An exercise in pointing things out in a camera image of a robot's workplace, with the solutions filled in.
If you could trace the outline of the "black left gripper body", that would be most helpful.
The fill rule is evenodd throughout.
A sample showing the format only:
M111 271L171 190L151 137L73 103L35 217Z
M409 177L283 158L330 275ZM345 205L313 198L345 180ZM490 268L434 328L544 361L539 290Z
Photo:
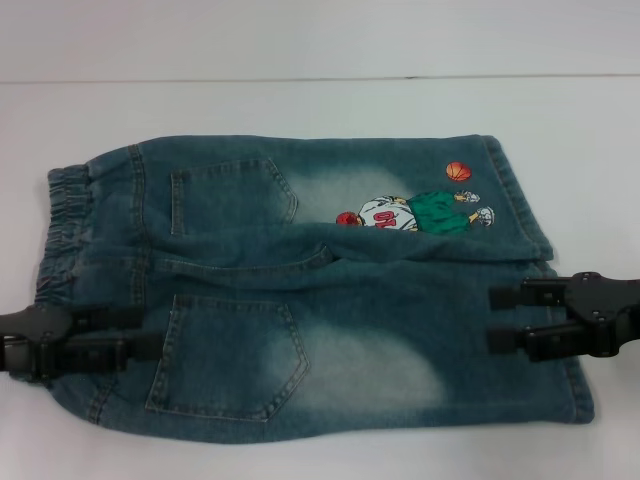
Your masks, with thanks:
M1 371L53 374L57 346L73 326L70 310L32 305L1 316Z

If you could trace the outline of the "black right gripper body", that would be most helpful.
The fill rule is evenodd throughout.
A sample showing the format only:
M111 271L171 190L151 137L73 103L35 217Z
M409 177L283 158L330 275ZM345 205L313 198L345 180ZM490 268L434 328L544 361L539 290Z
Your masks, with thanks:
M616 356L639 340L639 280L596 272L573 275L564 293L567 316L579 326L577 355Z

